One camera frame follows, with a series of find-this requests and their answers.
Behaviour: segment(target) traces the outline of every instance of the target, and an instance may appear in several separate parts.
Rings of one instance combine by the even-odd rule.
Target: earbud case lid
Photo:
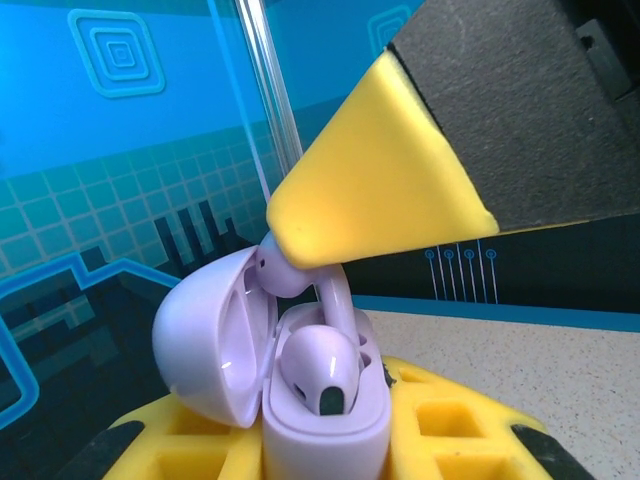
[[[256,277],[256,250],[227,255],[186,277],[153,325],[160,374],[191,410],[248,428],[258,414],[278,322],[276,298]]]

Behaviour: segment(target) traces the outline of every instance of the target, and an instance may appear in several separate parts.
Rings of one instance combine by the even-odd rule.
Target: yellow foam holder
[[[536,419],[393,357],[391,441],[380,480],[552,480],[512,425],[545,432]],[[140,421],[104,480],[260,480],[261,420],[230,428],[196,415],[173,395],[127,414]]]
[[[267,221],[299,268],[499,232],[388,51],[276,189]]]

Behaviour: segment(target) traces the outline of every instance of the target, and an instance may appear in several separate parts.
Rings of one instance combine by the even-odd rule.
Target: teal grid pattern
[[[268,184],[281,180],[260,126],[256,146]],[[188,208],[205,252],[213,250],[197,208],[208,200],[221,233],[259,242],[265,200],[242,129],[154,145],[76,165],[0,180],[0,278],[71,251],[100,246],[107,261],[157,267],[167,256],[153,224],[166,217],[185,264],[193,261],[177,210]]]

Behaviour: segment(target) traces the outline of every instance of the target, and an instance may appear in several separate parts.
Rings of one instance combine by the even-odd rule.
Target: speckled countertop
[[[533,415],[598,480],[640,479],[640,334],[369,315],[383,354]]]

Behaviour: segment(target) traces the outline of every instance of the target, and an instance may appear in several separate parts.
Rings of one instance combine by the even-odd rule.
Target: earbud
[[[315,285],[320,295],[327,325],[359,345],[349,283],[342,266],[301,270],[291,265],[283,255],[271,232],[260,243],[256,253],[258,282],[271,295],[293,298]]]
[[[280,371],[289,389],[316,415],[349,413],[358,393],[361,358],[333,327],[308,325],[282,347]]]

